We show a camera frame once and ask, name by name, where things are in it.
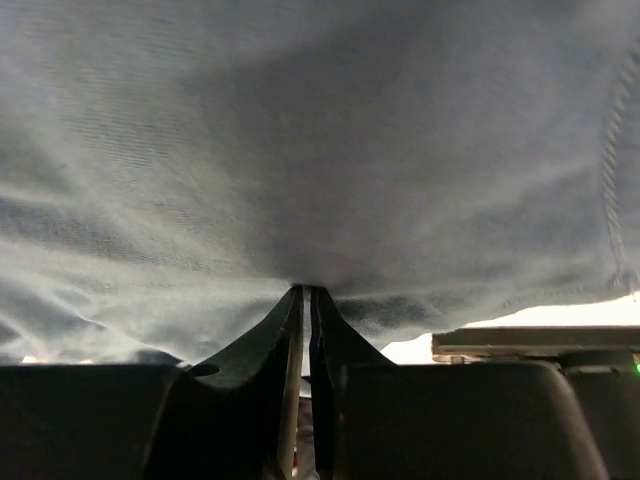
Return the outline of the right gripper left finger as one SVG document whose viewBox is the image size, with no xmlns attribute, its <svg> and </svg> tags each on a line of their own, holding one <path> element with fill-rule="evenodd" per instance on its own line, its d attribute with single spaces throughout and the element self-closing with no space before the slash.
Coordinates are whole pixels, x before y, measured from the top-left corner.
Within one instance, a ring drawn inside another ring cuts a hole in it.
<svg viewBox="0 0 640 480">
<path fill-rule="evenodd" d="M 188 369 L 5 366 L 5 479 L 287 479 L 292 474 L 303 292 Z"/>
</svg>

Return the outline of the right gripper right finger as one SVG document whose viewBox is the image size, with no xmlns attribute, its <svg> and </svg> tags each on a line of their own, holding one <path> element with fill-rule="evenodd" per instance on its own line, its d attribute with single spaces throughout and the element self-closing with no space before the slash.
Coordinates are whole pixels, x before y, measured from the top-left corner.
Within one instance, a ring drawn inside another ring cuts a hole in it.
<svg viewBox="0 0 640 480">
<path fill-rule="evenodd" d="M 400 366 L 311 292 L 316 467 L 324 479 L 604 479 L 565 378 L 539 362 Z"/>
</svg>

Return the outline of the teal blue t shirt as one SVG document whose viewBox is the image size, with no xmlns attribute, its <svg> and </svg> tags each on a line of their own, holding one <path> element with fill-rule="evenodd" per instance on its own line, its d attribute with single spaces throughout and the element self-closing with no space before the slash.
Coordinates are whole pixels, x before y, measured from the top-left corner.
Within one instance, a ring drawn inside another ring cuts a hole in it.
<svg viewBox="0 0 640 480">
<path fill-rule="evenodd" d="M 377 346 L 639 286 L 635 1 L 5 1 L 1 357 Z"/>
</svg>

